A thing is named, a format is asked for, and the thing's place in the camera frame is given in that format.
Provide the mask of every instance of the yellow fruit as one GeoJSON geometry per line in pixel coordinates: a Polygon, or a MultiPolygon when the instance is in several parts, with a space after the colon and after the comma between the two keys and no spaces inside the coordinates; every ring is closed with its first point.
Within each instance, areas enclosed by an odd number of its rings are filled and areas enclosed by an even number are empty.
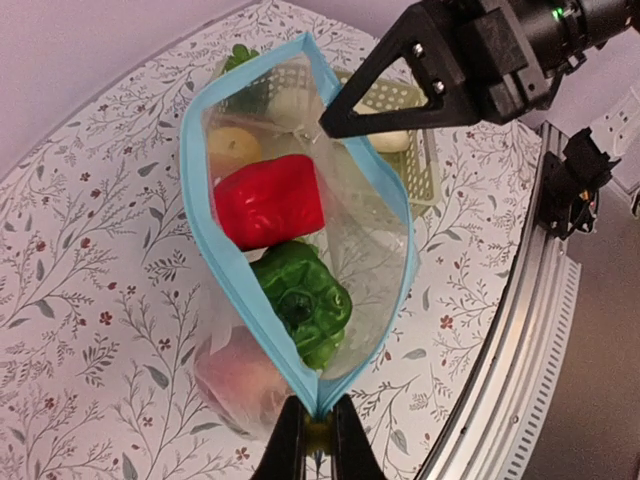
{"type": "Polygon", "coordinates": [[[209,169],[214,177],[226,176],[262,160],[258,139],[238,127],[220,127],[207,135],[209,169]]]}

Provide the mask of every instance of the red flower print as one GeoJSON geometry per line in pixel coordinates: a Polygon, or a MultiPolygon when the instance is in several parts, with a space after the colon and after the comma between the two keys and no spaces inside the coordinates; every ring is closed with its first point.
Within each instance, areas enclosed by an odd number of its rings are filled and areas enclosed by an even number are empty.
{"type": "Polygon", "coordinates": [[[453,330],[453,318],[451,318],[449,315],[445,315],[444,317],[442,317],[440,319],[440,328],[443,330],[446,330],[447,328],[449,330],[453,330]]]}
{"type": "Polygon", "coordinates": [[[251,457],[251,455],[247,453],[247,447],[236,449],[236,460],[239,462],[242,460],[249,460],[249,457],[251,457]]]}
{"type": "Polygon", "coordinates": [[[158,343],[160,344],[161,352],[164,352],[165,350],[169,350],[171,348],[171,340],[169,340],[168,338],[160,340],[158,343]]]}
{"type": "Polygon", "coordinates": [[[100,314],[100,323],[104,323],[107,327],[111,325],[111,320],[113,320],[113,315],[109,312],[102,312],[100,314]]]}

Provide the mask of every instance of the blue bag trim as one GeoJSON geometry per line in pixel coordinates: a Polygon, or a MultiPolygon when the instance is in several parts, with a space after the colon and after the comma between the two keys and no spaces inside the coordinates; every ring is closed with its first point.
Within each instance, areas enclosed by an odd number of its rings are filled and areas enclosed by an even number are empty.
{"type": "MultiPolygon", "coordinates": [[[[302,363],[293,340],[273,312],[245,256],[211,216],[206,138],[202,128],[203,111],[299,54],[305,54],[310,59],[314,81],[323,102],[325,105],[331,102],[341,88],[340,82],[315,44],[313,36],[305,33],[223,75],[194,98],[181,126],[180,176],[185,213],[203,258],[251,333],[289,382],[305,408],[316,416],[324,417],[376,352],[372,352],[367,361],[349,374],[331,381],[319,380],[317,374],[302,363]],[[240,296],[236,285],[242,285],[244,298],[240,296]]],[[[408,228],[407,258],[400,295],[385,336],[378,345],[380,348],[389,335],[413,281],[411,272],[417,256],[411,208],[400,178],[377,154],[366,137],[346,139],[344,143],[365,178],[408,228]]]]}

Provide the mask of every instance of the tablecloth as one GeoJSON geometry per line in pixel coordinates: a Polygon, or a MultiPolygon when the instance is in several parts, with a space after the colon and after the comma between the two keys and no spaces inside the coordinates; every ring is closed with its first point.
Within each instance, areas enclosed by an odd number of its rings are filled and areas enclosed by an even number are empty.
{"type": "MultiPolygon", "coordinates": [[[[235,42],[311,31],[354,70],[371,36],[269,0],[118,81],[0,185],[0,477],[244,479],[264,445],[202,403],[191,371],[206,268],[174,163],[181,116],[235,42]]],[[[387,75],[408,81],[402,65],[387,75]]],[[[442,200],[416,221],[421,269],[351,395],[390,479],[413,478],[493,319],[530,203],[526,127],[436,132],[442,200]]],[[[323,475],[327,475],[326,465],[323,475]]]]}

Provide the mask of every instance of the green light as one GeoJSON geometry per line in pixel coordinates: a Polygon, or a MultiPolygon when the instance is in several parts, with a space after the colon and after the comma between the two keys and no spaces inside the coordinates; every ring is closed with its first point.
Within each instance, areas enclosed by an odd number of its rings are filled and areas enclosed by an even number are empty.
{"type": "Polygon", "coordinates": [[[564,8],[556,8],[552,12],[553,18],[556,22],[559,22],[561,18],[564,18],[564,8]]]}

